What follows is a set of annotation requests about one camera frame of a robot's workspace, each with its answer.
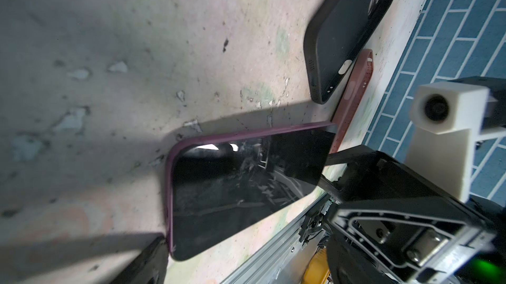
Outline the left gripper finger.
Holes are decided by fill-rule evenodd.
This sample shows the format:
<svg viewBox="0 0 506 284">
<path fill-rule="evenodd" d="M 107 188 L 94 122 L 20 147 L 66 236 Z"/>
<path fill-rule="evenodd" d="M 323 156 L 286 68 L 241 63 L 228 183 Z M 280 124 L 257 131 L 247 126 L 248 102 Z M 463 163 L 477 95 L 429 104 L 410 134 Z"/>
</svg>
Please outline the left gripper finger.
<svg viewBox="0 0 506 284">
<path fill-rule="evenodd" d="M 169 251 L 166 238 L 154 239 L 110 284 L 158 284 L 166 278 Z"/>
</svg>

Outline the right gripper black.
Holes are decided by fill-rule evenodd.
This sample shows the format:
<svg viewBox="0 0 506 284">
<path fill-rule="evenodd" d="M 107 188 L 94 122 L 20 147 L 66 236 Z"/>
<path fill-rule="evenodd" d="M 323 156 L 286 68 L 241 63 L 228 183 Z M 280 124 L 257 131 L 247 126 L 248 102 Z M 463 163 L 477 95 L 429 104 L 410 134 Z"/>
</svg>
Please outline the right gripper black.
<svg viewBox="0 0 506 284">
<path fill-rule="evenodd" d="M 346 236 L 326 245 L 334 283 L 433 283 L 436 273 L 451 273 L 444 283 L 505 283 L 505 245 L 466 202 L 364 145 L 325 164 L 345 166 L 337 181 L 318 182 L 338 203 L 328 225 Z"/>
</svg>

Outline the black phone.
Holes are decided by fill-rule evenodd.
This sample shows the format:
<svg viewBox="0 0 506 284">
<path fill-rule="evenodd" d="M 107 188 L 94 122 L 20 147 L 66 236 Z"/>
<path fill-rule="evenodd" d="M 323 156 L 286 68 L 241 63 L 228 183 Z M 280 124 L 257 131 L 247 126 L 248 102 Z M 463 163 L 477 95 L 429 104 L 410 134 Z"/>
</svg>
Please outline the black phone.
<svg viewBox="0 0 506 284">
<path fill-rule="evenodd" d="M 337 127 L 320 122 L 188 138 L 167 155 L 167 244 L 180 262 L 311 194 Z"/>
</svg>

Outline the black phone case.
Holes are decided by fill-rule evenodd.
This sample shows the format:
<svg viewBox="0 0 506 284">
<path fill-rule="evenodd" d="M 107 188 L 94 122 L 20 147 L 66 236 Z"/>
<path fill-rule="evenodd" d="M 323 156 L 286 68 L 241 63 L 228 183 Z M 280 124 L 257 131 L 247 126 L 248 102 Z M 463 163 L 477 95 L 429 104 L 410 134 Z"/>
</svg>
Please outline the black phone case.
<svg viewBox="0 0 506 284">
<path fill-rule="evenodd" d="M 304 59 L 312 101 L 323 105 L 393 0 L 324 0 L 306 28 Z"/>
</svg>

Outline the pink phone case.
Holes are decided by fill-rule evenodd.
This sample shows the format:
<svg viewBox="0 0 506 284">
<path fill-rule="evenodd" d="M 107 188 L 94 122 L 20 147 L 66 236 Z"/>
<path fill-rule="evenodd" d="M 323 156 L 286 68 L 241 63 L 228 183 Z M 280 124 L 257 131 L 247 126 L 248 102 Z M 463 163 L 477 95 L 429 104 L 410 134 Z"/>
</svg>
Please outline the pink phone case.
<svg viewBox="0 0 506 284">
<path fill-rule="evenodd" d="M 363 49 L 358 54 L 357 60 L 355 61 L 353 70 L 351 71 L 347 85 L 332 119 L 332 123 L 337 126 L 337 130 L 333 144 L 329 151 L 330 154 L 339 151 L 373 72 L 373 50 Z"/>
</svg>

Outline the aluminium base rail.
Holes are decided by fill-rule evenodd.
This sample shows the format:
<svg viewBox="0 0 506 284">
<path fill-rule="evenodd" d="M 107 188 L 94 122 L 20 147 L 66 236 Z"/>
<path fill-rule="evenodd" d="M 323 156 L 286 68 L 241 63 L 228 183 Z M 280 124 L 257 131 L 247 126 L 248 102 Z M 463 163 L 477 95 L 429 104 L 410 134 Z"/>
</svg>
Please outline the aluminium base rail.
<svg viewBox="0 0 506 284">
<path fill-rule="evenodd" d="M 321 196 L 291 223 L 239 266 L 224 283 L 301 283 L 304 272 L 316 254 L 325 232 L 310 232 L 308 242 L 300 241 L 304 221 L 329 207 L 329 196 Z"/>
</svg>

